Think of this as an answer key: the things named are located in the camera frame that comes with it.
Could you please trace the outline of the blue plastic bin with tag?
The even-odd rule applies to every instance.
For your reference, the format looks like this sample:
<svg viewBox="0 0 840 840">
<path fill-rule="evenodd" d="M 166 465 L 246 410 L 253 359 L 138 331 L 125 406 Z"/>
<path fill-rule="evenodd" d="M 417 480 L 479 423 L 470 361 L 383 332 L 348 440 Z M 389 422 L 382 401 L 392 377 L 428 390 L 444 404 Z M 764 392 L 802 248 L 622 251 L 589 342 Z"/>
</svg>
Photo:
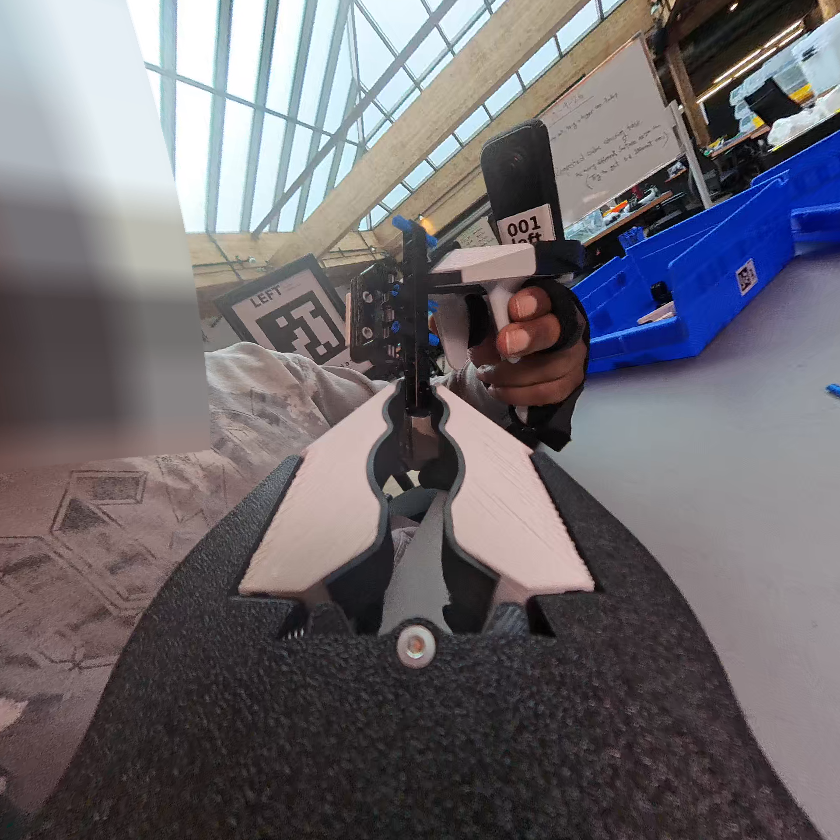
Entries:
<svg viewBox="0 0 840 840">
<path fill-rule="evenodd" d="M 573 287 L 590 374 L 698 356 L 794 256 L 785 175 L 631 246 Z"/>
</svg>

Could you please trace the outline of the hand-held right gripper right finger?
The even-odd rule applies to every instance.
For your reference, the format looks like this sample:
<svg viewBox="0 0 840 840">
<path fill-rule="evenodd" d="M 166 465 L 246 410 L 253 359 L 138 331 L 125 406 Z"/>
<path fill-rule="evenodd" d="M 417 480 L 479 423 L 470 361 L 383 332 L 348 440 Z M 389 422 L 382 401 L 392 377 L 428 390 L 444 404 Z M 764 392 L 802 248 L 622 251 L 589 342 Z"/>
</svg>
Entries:
<svg viewBox="0 0 840 840">
<path fill-rule="evenodd" d="M 534 463 L 532 451 L 448 388 L 434 388 L 444 492 L 444 621 L 454 634 L 488 629 L 499 606 L 525 615 L 539 597 L 591 594 L 595 578 Z"/>
</svg>

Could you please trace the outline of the white plastic bag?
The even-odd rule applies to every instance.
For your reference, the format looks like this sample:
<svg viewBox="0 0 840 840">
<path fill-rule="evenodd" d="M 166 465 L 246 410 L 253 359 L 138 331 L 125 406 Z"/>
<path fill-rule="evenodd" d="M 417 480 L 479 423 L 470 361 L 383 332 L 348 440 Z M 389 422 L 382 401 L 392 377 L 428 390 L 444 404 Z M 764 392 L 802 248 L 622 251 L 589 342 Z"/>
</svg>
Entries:
<svg viewBox="0 0 840 840">
<path fill-rule="evenodd" d="M 807 133 L 826 126 L 832 119 L 838 117 L 839 108 L 811 108 L 798 112 L 790 117 L 775 121 L 767 134 L 766 140 L 772 149 L 804 137 Z"/>
</svg>

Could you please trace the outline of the toy brick beam assembly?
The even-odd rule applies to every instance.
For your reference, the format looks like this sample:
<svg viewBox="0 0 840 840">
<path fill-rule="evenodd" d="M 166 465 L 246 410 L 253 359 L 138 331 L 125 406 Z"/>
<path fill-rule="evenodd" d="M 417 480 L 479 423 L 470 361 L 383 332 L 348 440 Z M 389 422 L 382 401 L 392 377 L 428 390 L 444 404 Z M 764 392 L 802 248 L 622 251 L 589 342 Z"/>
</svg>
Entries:
<svg viewBox="0 0 840 840">
<path fill-rule="evenodd" d="M 352 279 L 345 342 L 352 362 L 386 367 L 402 379 L 403 408 L 395 422 L 400 458 L 419 470 L 438 451 L 427 328 L 428 257 L 437 241 L 412 220 L 395 216 L 392 224 L 402 234 L 402 264 L 383 258 Z"/>
</svg>

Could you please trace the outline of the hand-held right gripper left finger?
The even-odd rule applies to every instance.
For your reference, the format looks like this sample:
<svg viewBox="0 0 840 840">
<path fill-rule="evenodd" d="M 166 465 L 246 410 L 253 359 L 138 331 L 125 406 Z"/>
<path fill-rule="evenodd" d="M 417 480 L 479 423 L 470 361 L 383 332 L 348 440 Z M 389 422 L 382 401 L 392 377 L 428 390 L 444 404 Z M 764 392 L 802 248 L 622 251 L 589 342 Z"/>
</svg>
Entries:
<svg viewBox="0 0 840 840">
<path fill-rule="evenodd" d="M 384 486 L 403 472 L 402 418 L 403 387 L 392 383 L 306 448 L 239 595 L 310 610 L 332 602 L 357 631 L 379 632 L 394 568 Z"/>
</svg>

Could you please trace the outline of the large whiteboard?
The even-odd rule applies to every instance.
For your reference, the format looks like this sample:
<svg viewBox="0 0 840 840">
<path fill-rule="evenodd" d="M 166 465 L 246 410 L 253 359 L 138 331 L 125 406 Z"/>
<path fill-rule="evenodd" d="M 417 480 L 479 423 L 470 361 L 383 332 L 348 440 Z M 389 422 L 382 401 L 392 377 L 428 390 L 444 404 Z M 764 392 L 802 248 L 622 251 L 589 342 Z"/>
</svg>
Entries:
<svg viewBox="0 0 840 840">
<path fill-rule="evenodd" d="M 642 35 L 574 85 L 541 120 L 549 132 L 565 226 L 684 153 Z"/>
</svg>

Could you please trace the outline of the person's grey hoodie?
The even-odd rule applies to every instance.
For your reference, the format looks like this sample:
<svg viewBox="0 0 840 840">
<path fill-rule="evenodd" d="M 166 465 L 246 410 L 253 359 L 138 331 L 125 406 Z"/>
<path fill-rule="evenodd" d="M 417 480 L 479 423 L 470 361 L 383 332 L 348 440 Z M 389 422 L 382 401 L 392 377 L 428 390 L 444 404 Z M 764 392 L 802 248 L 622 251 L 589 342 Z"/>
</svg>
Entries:
<svg viewBox="0 0 840 840">
<path fill-rule="evenodd" d="M 174 568 L 282 460 L 385 387 L 254 343 L 204 363 L 207 449 L 2 474 L 3 838 L 55 789 Z"/>
</svg>

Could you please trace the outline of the black framed marker sign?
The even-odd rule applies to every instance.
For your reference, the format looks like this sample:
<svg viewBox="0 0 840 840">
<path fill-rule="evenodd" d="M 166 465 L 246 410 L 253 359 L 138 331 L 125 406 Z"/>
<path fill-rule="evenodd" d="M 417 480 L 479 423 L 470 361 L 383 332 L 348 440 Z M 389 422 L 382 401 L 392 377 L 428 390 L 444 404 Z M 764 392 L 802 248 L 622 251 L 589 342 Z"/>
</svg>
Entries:
<svg viewBox="0 0 840 840">
<path fill-rule="evenodd" d="M 362 373 L 372 368 L 369 361 L 351 360 L 345 303 L 314 255 L 223 294 L 215 305 L 245 342 L 318 365 Z"/>
</svg>

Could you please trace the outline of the person's left hand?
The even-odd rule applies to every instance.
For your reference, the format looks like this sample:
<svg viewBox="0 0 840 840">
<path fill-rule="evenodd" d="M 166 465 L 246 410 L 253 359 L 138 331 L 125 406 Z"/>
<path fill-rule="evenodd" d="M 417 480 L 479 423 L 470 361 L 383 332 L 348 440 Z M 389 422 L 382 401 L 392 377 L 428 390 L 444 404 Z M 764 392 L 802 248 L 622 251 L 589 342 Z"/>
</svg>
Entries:
<svg viewBox="0 0 840 840">
<path fill-rule="evenodd" d="M 587 347 L 582 334 L 562 350 L 563 328 L 546 290 L 520 289 L 508 303 L 509 324 L 469 350 L 480 382 L 499 403 L 550 406 L 562 403 L 583 384 Z"/>
</svg>

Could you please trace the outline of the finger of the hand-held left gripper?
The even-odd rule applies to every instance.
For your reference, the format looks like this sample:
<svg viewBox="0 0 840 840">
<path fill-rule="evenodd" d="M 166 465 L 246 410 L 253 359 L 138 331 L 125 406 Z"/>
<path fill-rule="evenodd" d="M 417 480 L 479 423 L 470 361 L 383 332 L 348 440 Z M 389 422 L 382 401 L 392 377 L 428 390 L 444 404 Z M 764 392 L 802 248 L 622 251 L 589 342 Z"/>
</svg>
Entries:
<svg viewBox="0 0 840 840">
<path fill-rule="evenodd" d="M 488 292 L 509 281 L 537 275 L 534 248 L 456 248 L 438 259 L 427 274 L 429 293 Z"/>
</svg>

